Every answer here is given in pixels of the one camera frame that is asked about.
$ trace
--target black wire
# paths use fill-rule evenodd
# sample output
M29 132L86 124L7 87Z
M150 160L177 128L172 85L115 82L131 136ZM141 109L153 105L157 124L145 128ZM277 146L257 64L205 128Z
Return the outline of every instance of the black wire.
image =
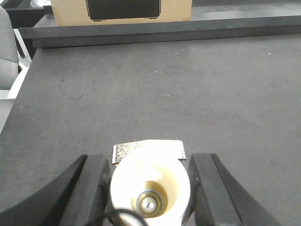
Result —
M105 218L110 218L116 214L120 214L120 213L126 213L128 215L131 215L133 216L134 218L136 218L137 220L140 221L140 223L143 225L143 226L148 226L147 223L145 222L145 220L138 214L138 213L135 213L131 210L127 210L127 209L113 209L111 211L108 211L102 215L100 215L98 218L96 218L94 221L88 223L87 225L85 226L94 226L95 223L97 223L98 221L100 220L103 220Z

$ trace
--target gray office chair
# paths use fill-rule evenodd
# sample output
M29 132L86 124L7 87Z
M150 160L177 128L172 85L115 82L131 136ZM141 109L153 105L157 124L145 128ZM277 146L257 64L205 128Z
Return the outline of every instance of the gray office chair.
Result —
M8 96L18 77L18 63L14 31L7 12L0 7L0 133L14 103Z
M18 76L18 53L7 12L0 7L0 90L10 90Z

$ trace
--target gray table surface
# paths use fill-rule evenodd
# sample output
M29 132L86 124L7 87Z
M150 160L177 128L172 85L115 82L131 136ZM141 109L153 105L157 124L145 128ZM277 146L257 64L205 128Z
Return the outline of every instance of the gray table surface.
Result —
M83 153L180 139L299 225L300 62L301 35L38 49L0 136L0 210Z

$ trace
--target scuff mark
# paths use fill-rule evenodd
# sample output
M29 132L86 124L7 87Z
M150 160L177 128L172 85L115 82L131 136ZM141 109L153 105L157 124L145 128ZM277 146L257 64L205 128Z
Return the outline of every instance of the scuff mark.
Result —
M72 99L72 100L78 100L78 99L80 99L80 98L82 98L84 96L84 94L83 95L81 95L80 97L78 97L78 98L72 98L72 97L70 97L70 99Z

